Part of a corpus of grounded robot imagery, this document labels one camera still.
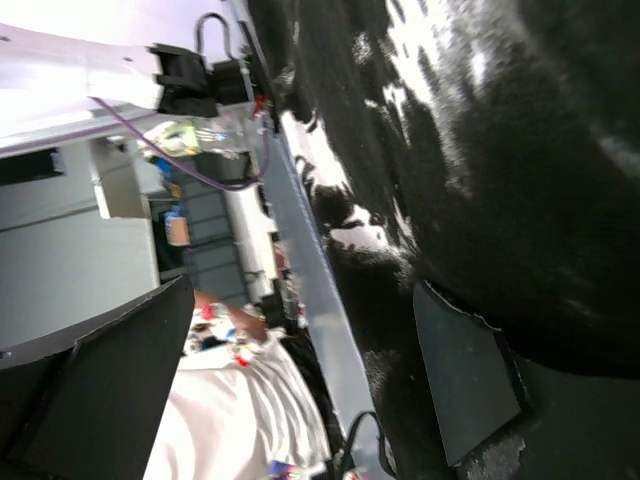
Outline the black white tie-dye trousers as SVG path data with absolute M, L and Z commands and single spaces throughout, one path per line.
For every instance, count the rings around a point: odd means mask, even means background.
M 447 463 L 414 287 L 512 352 L 639 383 L 635 1 L 252 1 L 282 118 L 349 185 L 311 190 L 402 479 Z

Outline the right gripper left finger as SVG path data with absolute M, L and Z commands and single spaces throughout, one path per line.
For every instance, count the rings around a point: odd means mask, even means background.
M 1 352 L 1 476 L 143 477 L 194 306 L 181 276 Z

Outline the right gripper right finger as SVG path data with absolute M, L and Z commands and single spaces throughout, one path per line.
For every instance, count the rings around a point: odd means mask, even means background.
M 460 479 L 636 479 L 639 383 L 561 372 L 414 287 L 417 336 L 447 463 Z

